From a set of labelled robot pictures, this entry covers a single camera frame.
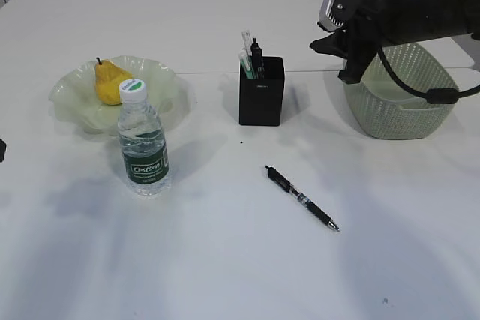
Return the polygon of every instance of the glass bowl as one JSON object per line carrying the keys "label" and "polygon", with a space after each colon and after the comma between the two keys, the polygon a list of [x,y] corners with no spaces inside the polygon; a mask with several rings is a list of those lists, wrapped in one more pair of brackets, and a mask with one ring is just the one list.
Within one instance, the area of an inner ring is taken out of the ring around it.
{"label": "glass bowl", "polygon": [[[155,60],[135,56],[111,59],[118,67],[129,71],[147,85],[148,101],[156,108],[163,127],[169,130],[188,113],[188,99],[179,86],[173,70]],[[49,100],[55,116],[70,121],[87,133],[117,134],[116,125],[121,105],[103,104],[95,93],[95,64],[89,61],[63,76],[53,87]]]}

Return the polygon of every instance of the water bottle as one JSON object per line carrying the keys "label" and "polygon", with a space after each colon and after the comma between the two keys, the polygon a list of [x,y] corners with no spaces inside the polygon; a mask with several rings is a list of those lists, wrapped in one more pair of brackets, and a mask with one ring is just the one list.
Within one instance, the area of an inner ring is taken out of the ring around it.
{"label": "water bottle", "polygon": [[154,195],[170,187],[167,144],[155,108],[147,101],[147,88],[139,79],[122,82],[118,135],[132,189]]}

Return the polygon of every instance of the pear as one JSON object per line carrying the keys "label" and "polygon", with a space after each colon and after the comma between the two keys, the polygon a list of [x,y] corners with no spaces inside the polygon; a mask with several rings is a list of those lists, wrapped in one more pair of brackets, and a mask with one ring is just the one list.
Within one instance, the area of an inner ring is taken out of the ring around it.
{"label": "pear", "polygon": [[120,100],[119,85],[127,79],[134,76],[126,70],[117,67],[111,61],[100,60],[97,58],[95,65],[95,91],[98,99],[107,105],[119,105]]}

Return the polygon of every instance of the pen holder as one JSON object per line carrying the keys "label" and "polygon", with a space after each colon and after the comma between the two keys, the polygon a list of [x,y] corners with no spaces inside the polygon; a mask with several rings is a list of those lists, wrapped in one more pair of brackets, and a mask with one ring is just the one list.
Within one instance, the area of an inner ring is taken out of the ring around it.
{"label": "pen holder", "polygon": [[284,98],[284,60],[264,56],[265,79],[248,79],[240,66],[240,125],[277,127]]}

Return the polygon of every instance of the green plastic basket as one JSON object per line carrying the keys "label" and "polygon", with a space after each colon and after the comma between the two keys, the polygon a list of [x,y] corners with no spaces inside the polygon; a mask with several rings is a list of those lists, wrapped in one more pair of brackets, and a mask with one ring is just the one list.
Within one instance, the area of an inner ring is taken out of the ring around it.
{"label": "green plastic basket", "polygon": [[[442,65],[416,43],[385,48],[385,55],[398,77],[414,89],[458,89]],[[451,104],[429,104],[399,88],[378,56],[361,80],[344,84],[346,100],[363,131],[378,139],[425,138],[453,109]]]}

